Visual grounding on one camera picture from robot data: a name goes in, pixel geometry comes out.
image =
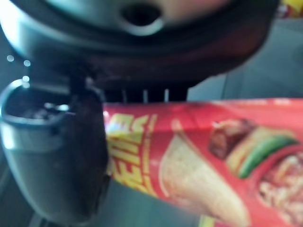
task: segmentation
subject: dark opening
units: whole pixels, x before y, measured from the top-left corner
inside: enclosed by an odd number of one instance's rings
[[[136,3],[122,9],[121,15],[132,25],[147,26],[161,16],[161,11],[158,7],[150,4]]]

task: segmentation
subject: plastic wrapper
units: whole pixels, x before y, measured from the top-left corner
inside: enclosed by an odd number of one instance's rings
[[[303,17],[303,0],[283,0],[278,9],[279,18]]]
[[[232,227],[302,227],[302,113],[292,99],[106,106],[109,171]]]

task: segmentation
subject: green vegetable image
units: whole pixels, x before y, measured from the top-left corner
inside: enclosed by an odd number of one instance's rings
[[[241,168],[238,172],[238,177],[247,178],[253,172],[253,170],[261,164],[265,159],[274,154],[276,151],[297,144],[298,141],[285,137],[285,136],[274,136],[260,144],[258,144],[252,151],[252,153],[244,160]]]

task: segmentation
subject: food illustration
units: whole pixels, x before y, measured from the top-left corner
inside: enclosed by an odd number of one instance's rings
[[[259,183],[262,200],[296,227],[303,227],[303,153],[276,164]]]
[[[234,175],[247,178],[270,155],[296,143],[290,130],[256,126],[248,120],[227,120],[214,124],[209,149],[225,160]]]
[[[177,200],[194,201],[199,213],[211,214],[234,227],[250,226],[239,196],[198,153],[185,134],[175,134],[160,167],[164,191]]]
[[[209,218],[303,227],[303,99],[106,105],[108,174]]]

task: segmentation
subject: food packaging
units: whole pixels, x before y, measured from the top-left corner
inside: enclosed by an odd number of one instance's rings
[[[280,18],[303,17],[303,0],[283,0],[278,9]]]
[[[201,216],[197,227],[231,227],[214,218]]]
[[[232,227],[303,226],[303,100],[108,105],[108,172]]]

